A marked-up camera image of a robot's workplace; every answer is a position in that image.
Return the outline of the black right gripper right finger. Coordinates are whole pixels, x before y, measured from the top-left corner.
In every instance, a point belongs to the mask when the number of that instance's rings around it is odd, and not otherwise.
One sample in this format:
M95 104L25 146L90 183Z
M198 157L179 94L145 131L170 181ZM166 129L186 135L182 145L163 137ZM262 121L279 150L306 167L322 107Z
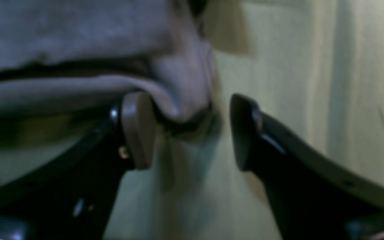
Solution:
M384 187L332 162L243 94L229 105L238 168L264 184L284 240L384 240Z

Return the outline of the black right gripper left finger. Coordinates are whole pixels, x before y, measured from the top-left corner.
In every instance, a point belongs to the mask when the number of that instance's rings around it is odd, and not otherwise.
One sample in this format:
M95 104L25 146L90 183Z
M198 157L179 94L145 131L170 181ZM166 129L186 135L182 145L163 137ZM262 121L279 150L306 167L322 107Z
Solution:
M0 186L0 240L102 240L126 172L152 165L150 94L125 94L66 152Z

